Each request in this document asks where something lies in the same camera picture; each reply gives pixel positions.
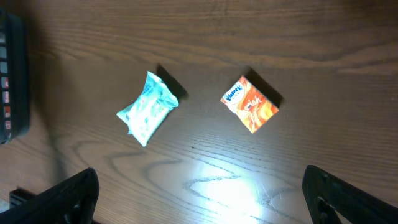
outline orange packaging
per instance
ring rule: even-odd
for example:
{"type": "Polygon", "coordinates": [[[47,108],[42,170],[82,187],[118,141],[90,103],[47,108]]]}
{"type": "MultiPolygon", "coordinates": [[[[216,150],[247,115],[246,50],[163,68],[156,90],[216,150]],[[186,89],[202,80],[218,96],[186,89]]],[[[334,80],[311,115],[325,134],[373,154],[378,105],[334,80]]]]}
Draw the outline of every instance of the orange packaging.
{"type": "Polygon", "coordinates": [[[279,109],[271,103],[249,80],[242,76],[222,97],[221,102],[255,133],[279,109]]]}

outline wood grain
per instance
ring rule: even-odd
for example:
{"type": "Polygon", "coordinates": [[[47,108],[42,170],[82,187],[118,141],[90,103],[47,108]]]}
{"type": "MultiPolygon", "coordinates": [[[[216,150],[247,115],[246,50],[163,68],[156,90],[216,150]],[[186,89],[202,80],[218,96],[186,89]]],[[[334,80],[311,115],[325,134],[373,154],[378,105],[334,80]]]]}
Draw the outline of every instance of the wood grain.
{"type": "Polygon", "coordinates": [[[33,101],[0,198],[90,166],[100,223],[310,223],[315,164],[398,206],[397,1],[2,5],[27,23],[33,101]],[[158,64],[189,96],[142,148],[116,113],[158,64]],[[220,103],[249,67],[284,97],[256,134],[220,103]]]}

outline blue packaging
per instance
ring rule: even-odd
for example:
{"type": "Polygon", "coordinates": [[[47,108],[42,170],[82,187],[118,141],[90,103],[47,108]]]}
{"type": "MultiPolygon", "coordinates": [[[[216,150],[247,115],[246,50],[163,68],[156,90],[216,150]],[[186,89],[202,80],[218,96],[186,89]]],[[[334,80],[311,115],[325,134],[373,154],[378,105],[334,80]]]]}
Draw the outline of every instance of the blue packaging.
{"type": "Polygon", "coordinates": [[[178,100],[162,79],[147,72],[144,91],[117,116],[128,125],[128,134],[132,134],[145,147],[157,127],[175,107],[178,107],[178,100]]]}

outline plastic wrapper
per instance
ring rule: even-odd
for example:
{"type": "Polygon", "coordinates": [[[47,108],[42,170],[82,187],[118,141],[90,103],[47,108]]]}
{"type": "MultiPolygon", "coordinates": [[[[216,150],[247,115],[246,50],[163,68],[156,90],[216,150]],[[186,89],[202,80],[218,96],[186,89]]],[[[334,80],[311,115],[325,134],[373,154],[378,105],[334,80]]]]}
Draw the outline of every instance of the plastic wrapper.
{"type": "Polygon", "coordinates": [[[279,109],[249,80],[242,76],[222,97],[223,102],[242,123],[255,133],[279,109]]]}
{"type": "Polygon", "coordinates": [[[161,122],[175,107],[178,107],[177,98],[162,79],[148,72],[144,91],[133,104],[118,112],[117,116],[129,126],[128,134],[132,134],[145,147],[161,122]]]}

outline small box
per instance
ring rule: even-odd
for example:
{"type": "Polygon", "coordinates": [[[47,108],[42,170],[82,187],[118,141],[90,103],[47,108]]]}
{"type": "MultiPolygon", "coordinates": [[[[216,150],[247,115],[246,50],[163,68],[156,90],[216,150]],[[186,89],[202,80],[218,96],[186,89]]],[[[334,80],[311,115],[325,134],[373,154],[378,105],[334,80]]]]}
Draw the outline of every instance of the small box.
{"type": "Polygon", "coordinates": [[[242,123],[255,133],[279,109],[249,80],[242,76],[222,97],[223,102],[242,123]]]}

